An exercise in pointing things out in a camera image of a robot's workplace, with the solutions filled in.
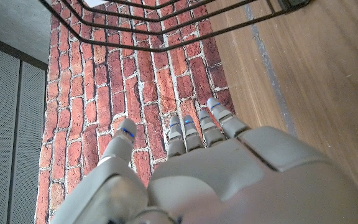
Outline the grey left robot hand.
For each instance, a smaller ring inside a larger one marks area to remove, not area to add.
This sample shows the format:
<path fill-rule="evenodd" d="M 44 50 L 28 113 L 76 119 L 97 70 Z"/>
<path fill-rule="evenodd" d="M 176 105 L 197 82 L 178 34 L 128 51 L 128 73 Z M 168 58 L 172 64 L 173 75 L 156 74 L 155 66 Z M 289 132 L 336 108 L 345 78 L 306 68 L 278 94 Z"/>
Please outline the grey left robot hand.
<path fill-rule="evenodd" d="M 215 98 L 170 119 L 167 160 L 143 184 L 125 119 L 54 223 L 358 223 L 358 187 L 328 157 L 279 129 L 251 129 Z"/>

